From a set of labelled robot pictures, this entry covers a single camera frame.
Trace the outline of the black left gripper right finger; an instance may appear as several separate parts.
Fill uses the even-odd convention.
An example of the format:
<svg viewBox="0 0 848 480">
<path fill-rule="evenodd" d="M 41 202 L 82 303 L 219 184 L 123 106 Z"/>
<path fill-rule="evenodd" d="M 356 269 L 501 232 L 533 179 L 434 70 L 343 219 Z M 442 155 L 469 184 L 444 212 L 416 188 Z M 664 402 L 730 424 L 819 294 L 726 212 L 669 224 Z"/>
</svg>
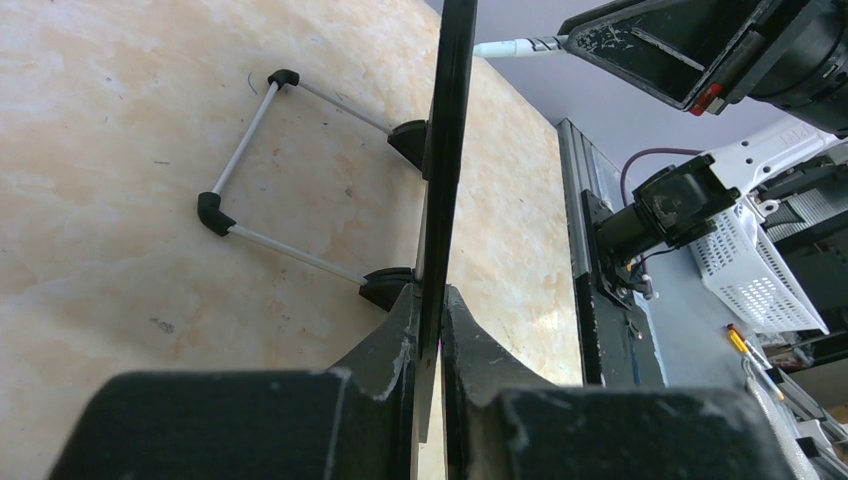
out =
<svg viewBox="0 0 848 480">
<path fill-rule="evenodd" d="M 450 479 L 790 479 L 766 415 L 721 389 L 560 387 L 474 319 L 459 290 L 442 314 Z"/>
</svg>

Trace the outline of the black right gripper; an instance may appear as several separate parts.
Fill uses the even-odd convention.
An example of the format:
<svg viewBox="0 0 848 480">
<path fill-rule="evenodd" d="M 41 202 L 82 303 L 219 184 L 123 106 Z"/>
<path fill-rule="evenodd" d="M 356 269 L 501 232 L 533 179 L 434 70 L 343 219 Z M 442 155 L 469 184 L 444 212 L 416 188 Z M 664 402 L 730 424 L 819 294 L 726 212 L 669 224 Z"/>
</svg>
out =
<svg viewBox="0 0 848 480">
<path fill-rule="evenodd" d="M 750 98 L 847 135 L 844 1 L 611 1 L 559 32 L 568 53 L 676 110 Z"/>
</svg>

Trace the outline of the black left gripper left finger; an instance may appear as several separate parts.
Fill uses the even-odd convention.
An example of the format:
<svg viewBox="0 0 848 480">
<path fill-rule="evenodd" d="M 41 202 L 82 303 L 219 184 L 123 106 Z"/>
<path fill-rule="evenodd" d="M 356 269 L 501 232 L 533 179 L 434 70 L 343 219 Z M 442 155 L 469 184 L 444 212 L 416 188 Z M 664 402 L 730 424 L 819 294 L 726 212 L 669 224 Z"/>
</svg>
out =
<svg viewBox="0 0 848 480">
<path fill-rule="evenodd" d="M 136 371 L 91 398 L 53 479 L 413 479 L 421 294 L 317 370 Z"/>
</svg>

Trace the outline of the white marker pen body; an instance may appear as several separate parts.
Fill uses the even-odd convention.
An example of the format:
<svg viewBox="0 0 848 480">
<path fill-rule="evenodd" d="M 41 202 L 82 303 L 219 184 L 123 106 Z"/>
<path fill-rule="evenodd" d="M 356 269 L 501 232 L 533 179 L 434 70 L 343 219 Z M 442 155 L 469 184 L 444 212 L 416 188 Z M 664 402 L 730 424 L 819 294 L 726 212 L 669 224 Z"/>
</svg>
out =
<svg viewBox="0 0 848 480">
<path fill-rule="evenodd" d="M 546 56 L 563 52 L 567 40 L 567 35 L 556 35 L 483 42 L 473 47 L 473 55 L 480 58 Z"/>
</svg>

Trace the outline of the white whiteboard black frame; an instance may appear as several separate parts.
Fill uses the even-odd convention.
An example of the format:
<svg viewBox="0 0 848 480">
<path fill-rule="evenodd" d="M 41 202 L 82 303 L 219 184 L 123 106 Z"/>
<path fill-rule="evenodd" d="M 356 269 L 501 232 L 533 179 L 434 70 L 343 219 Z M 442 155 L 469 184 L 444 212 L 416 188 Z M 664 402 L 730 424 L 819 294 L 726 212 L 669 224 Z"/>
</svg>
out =
<svg viewBox="0 0 848 480">
<path fill-rule="evenodd" d="M 436 358 L 460 179 L 478 3 L 443 3 L 426 141 L 427 207 L 419 354 L 415 386 L 418 441 L 428 440 Z"/>
</svg>

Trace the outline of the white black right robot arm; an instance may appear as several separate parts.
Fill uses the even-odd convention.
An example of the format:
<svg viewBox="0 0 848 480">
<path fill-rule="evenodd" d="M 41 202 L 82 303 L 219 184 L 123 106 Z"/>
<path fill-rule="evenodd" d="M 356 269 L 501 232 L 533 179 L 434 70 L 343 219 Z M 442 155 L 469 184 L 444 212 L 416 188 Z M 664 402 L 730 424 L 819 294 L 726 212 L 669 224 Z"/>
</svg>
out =
<svg viewBox="0 0 848 480">
<path fill-rule="evenodd" d="M 595 228 L 624 263 L 682 247 L 755 187 L 845 140 L 843 1 L 614 1 L 567 19 L 568 53 L 693 115 L 750 98 L 785 113 L 739 142 L 655 173 Z"/>
</svg>

